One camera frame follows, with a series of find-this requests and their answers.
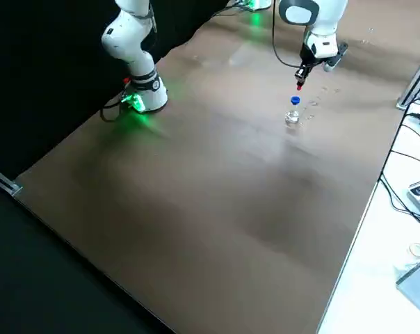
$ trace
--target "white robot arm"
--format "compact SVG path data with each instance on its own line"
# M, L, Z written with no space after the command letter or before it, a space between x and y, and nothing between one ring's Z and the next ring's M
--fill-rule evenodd
M115 2L120 13L105 29L102 44L112 57L127 63L131 81L125 89L126 101L140 113L159 110L167 103L167 90L153 58L140 47L151 29L156 28L150 0Z
M295 73L298 89L314 66L324 62L325 71L330 72L346 53L348 45L337 44L337 27L347 4L348 0L280 0L280 17L288 24L307 27L300 51L302 63Z
M260 10L277 0L251 0L249 7ZM167 90L159 77L151 55L143 51L141 42L156 28L150 0L115 0L120 7L118 17L105 29L102 44L114 58L128 65L131 81L124 100L138 112L155 111L168 100ZM347 45L337 44L337 24L348 0L280 0L278 12L288 24L306 26L300 57L302 63L295 76L301 89L312 68L325 63L331 70L341 59Z

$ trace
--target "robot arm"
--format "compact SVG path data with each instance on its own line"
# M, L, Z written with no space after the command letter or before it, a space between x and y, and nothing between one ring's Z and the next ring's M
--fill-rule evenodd
M348 46L337 44L337 26L347 4L348 0L280 0L280 17L288 24L306 26L302 62L295 73L298 90L313 67L324 62L330 72L346 53Z

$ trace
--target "green led light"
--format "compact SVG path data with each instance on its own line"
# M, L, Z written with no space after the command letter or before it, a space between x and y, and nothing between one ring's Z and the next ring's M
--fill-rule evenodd
M140 97L139 94L134 94L133 103L131 105L139 113L142 113L143 111L147 110L147 108L145 108L145 105L143 104L142 98Z
M128 102L128 104L130 106L132 106L137 112L142 113L144 111L147 110L147 108L145 107L142 98L140 97L139 94L134 93L134 94L130 94L125 96L121 102Z
M253 26L261 26L261 14L253 13L250 17L250 23Z
M256 10L259 8L259 0L251 0L248 4L248 7L252 10Z

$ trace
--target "metal frame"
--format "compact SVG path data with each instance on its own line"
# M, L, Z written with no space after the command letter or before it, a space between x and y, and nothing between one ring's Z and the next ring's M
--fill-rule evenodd
M0 188L12 197L15 197L23 187L19 186L14 181L9 180L6 176L0 173Z
M420 91L420 67L414 74L410 84L397 100L397 109L406 111L407 106L414 100Z

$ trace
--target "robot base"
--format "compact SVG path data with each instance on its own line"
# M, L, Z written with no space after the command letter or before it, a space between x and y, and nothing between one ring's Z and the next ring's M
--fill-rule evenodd
M259 10L266 10L272 6L272 0L250 0L250 3L246 6L246 9L251 12L257 12Z
M129 83L122 96L122 103L128 104L138 113L160 111L168 101L167 88L159 78L159 87L153 90L138 90L137 85Z

